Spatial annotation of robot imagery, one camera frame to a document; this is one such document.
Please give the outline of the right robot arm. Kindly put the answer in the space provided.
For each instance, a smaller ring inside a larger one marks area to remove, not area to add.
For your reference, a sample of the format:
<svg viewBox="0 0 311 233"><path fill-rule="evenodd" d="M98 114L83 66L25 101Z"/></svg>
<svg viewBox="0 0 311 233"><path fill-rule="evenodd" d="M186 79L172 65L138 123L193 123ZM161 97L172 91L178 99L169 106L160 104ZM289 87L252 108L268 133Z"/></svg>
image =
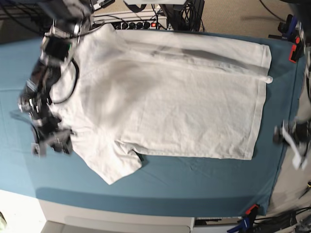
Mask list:
<svg viewBox="0 0 311 233"><path fill-rule="evenodd" d="M44 34L40 57L18 98L18 107L30 116L34 155L46 155L47 147L70 154L73 132L60 128L61 118L50 111L50 91L62 76L61 67L68 65L75 69L75 90L80 69L73 56L82 37L91 30L93 8L88 0L40 0L38 5L52 18L52 26Z"/></svg>

